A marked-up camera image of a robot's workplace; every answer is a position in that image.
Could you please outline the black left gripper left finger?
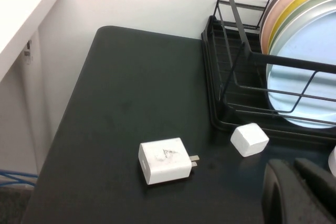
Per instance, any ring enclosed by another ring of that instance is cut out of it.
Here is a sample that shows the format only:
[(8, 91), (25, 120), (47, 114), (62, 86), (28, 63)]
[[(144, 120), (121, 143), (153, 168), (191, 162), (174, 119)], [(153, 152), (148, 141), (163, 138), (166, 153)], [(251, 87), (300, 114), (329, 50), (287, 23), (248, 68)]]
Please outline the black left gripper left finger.
[(271, 159), (262, 192), (264, 223), (328, 223), (328, 211), (286, 161)]

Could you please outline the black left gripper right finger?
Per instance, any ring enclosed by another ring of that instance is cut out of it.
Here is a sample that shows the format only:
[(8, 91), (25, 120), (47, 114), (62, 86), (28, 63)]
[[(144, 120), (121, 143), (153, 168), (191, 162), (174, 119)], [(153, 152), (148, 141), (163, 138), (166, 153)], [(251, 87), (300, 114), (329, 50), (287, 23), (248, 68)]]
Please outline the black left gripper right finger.
[(294, 167), (325, 208), (335, 208), (335, 177), (305, 158), (296, 158)]

